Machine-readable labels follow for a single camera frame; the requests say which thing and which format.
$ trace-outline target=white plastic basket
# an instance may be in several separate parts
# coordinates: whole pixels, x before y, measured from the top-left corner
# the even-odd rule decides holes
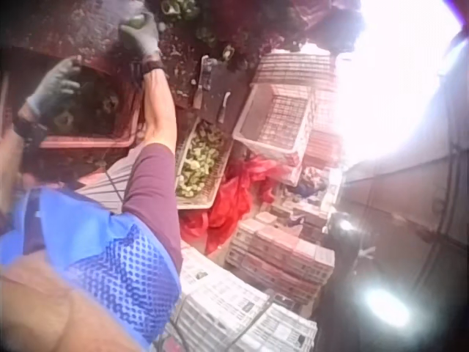
[[[267,300],[265,293],[225,271],[186,297],[177,326],[192,351],[223,351]]]
[[[312,129],[310,89],[288,84],[254,84],[233,139],[254,153],[297,166]]]

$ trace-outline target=stacked boxes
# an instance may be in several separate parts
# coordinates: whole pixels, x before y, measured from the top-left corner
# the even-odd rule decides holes
[[[316,333],[314,321],[273,304],[229,351],[309,352]]]
[[[269,296],[218,267],[195,249],[184,248],[182,299],[160,337],[168,351],[306,352],[316,323],[272,304]]]
[[[334,252],[249,219],[234,235],[226,260],[294,301],[307,304],[328,281]]]

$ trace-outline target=wire basket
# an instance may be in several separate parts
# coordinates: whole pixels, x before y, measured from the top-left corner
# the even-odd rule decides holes
[[[307,87],[255,84],[233,138],[256,154],[297,166],[303,160],[311,128]]]
[[[187,142],[185,143],[180,161],[177,165],[176,179],[179,177],[179,175],[181,175],[184,160],[188,154],[189,148],[191,147],[191,140],[196,136],[197,125],[201,121],[202,120],[199,118],[197,119],[196,123],[194,123],[191,134]],[[213,166],[210,174],[207,176],[207,179],[204,182],[204,188],[192,198],[177,196],[177,209],[208,209],[213,205],[213,202],[215,201],[215,196],[218,191],[218,187],[220,187],[221,180],[224,176],[226,164],[228,163],[232,147],[233,140],[231,138],[225,139],[223,145],[219,150],[218,156],[215,158],[215,165]]]

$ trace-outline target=hand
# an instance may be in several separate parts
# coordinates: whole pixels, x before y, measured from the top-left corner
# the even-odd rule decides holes
[[[63,100],[77,93],[80,84],[71,78],[80,72],[80,63],[80,56],[72,56],[62,60],[47,72],[33,95],[26,99],[26,104],[36,118],[46,115]]]
[[[155,16],[151,12],[142,14],[125,21],[119,30],[138,47],[143,57],[160,52],[158,47],[158,29]]]

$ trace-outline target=white crate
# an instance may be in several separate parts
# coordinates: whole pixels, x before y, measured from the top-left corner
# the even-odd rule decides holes
[[[232,346],[231,352],[308,352],[314,345],[317,325],[273,304]]]
[[[256,154],[297,166],[303,160],[313,127],[312,101],[311,94],[292,97],[278,91],[275,84],[254,84],[233,139]]]
[[[265,293],[224,271],[185,298],[177,326],[192,351],[222,351],[267,300]]]
[[[208,280],[219,277],[224,271],[193,247],[185,247],[182,250],[182,257],[184,259],[180,274],[182,293],[173,309],[171,316],[173,320],[176,320],[179,316],[185,297],[204,285]]]

